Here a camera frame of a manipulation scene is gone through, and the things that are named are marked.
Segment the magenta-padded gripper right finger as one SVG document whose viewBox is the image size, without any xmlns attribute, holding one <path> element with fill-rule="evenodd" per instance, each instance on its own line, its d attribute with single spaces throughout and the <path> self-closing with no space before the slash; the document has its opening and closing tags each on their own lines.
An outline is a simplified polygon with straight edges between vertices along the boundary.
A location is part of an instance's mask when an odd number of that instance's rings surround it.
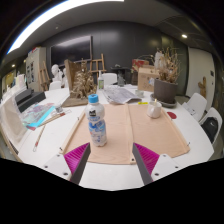
<svg viewBox="0 0 224 224">
<path fill-rule="evenodd" d="M 169 155 L 159 155 L 140 144 L 134 143 L 132 152 L 145 185 L 181 169 Z"/>
</svg>

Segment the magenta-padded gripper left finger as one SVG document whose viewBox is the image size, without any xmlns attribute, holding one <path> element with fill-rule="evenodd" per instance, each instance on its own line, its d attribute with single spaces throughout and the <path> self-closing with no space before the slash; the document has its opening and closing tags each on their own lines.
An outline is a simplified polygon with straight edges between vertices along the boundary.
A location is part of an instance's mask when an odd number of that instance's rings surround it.
<svg viewBox="0 0 224 224">
<path fill-rule="evenodd" d="M 74 184 L 79 184 L 90 152 L 90 144 L 85 143 L 65 155 L 56 154 L 42 168 Z"/>
</svg>

